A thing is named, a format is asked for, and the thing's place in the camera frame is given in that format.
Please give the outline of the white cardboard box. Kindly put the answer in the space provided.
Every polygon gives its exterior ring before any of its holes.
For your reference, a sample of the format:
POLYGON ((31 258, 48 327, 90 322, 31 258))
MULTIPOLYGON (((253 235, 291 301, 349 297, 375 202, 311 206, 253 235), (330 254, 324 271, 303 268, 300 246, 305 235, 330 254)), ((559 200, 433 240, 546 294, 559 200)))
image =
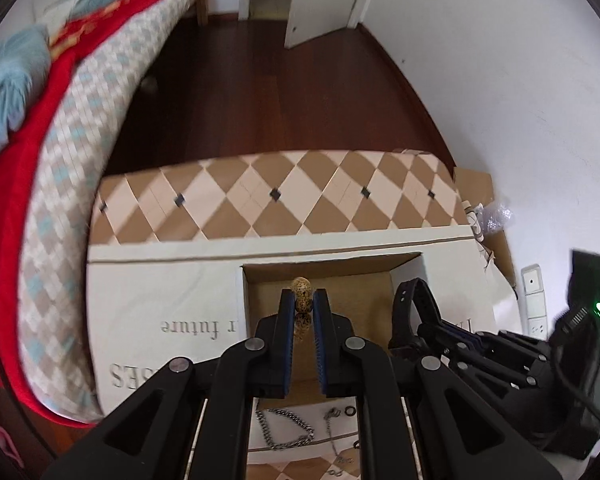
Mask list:
POLYGON ((310 282, 313 300, 308 329, 294 337, 288 394, 283 399, 263 399, 260 407, 298 408, 341 396, 331 366, 339 359, 343 341, 358 336, 387 349, 399 285, 426 277, 421 252, 245 264, 242 282, 251 335, 262 318, 294 299, 291 289, 296 278, 310 282))

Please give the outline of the clear plastic wrap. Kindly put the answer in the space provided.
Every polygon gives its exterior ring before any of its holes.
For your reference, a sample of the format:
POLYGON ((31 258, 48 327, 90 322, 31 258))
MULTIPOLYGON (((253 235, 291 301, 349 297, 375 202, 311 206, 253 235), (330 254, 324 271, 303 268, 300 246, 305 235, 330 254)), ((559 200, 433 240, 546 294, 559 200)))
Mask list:
POLYGON ((502 232, 513 219, 513 211, 505 202, 498 200, 487 205, 479 204, 475 213, 485 236, 502 232))

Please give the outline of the flat brown cardboard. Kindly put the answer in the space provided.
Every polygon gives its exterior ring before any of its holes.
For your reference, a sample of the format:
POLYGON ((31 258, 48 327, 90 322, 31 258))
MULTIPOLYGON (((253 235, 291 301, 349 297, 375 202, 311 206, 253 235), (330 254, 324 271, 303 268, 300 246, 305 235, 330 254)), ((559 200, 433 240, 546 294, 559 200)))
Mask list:
POLYGON ((504 198, 496 196, 490 174, 455 167, 453 178, 460 198, 468 203, 470 222, 478 241, 488 251, 488 260, 495 263, 515 288, 516 272, 505 234, 506 226, 513 220, 513 211, 504 198))

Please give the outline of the cream printed tablecloth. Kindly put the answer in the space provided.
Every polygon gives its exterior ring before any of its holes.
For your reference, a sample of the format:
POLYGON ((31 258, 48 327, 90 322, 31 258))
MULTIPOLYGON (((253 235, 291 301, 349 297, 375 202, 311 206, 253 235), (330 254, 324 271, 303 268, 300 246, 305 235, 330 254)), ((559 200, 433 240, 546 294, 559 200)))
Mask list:
POLYGON ((251 337, 300 276, 380 346, 411 278, 464 330, 521 328, 513 287, 433 154, 292 151, 122 174, 100 182, 87 251, 102 411, 170 359, 211 360, 251 337))

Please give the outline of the pink slipper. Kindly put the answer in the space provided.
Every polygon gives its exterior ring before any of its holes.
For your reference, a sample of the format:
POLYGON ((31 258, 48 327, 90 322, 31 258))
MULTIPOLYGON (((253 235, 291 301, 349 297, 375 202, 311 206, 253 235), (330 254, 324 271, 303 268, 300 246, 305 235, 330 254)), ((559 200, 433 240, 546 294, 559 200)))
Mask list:
POLYGON ((7 433, 7 431, 1 426, 0 426, 0 449, 3 451, 3 453, 8 458, 13 460, 20 469, 24 468, 24 463, 14 445, 14 442, 12 442, 12 438, 9 437, 9 434, 7 433))

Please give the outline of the checkered quilt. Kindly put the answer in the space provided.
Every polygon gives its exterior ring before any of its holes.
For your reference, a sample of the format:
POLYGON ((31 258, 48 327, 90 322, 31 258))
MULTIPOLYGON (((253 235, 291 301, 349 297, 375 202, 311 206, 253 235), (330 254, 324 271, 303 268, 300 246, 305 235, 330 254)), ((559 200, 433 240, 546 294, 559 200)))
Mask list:
POLYGON ((140 78, 196 0, 120 0, 61 55, 70 62, 34 167, 18 264, 19 359, 35 401, 65 424, 102 418, 85 336, 92 210, 140 78))

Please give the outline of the red blanket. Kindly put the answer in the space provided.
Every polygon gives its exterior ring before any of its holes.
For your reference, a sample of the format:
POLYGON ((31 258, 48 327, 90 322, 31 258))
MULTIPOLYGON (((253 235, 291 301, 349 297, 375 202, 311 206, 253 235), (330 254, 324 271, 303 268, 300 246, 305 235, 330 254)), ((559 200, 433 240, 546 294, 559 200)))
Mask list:
POLYGON ((66 71, 71 64, 61 55, 94 29, 99 15, 114 10, 118 1, 64 27, 54 44, 50 73, 40 97, 31 106, 21 128, 0 153, 0 385, 12 394, 17 403, 32 412, 55 424, 72 428, 86 428, 94 422, 65 424, 59 416, 50 414, 34 400, 24 380, 16 320, 18 264, 38 151, 57 110, 61 91, 68 86, 66 71))

